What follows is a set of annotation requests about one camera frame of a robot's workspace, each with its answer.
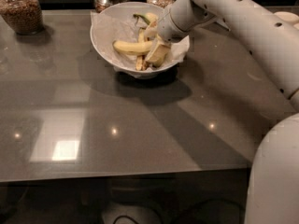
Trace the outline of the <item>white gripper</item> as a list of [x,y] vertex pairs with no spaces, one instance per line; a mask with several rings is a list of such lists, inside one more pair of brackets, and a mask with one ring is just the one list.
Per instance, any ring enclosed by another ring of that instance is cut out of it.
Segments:
[[144,31],[144,48],[150,48],[145,61],[148,63],[162,63],[165,55],[171,47],[170,42],[166,42],[158,35],[157,21],[151,22]]

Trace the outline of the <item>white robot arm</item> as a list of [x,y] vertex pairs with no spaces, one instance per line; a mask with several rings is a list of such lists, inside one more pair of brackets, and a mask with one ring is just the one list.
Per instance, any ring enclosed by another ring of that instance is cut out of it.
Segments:
[[[252,0],[177,0],[158,34],[184,37],[216,16],[231,29],[294,108],[299,102],[299,31]],[[299,224],[299,114],[264,137],[251,167],[245,224]]]

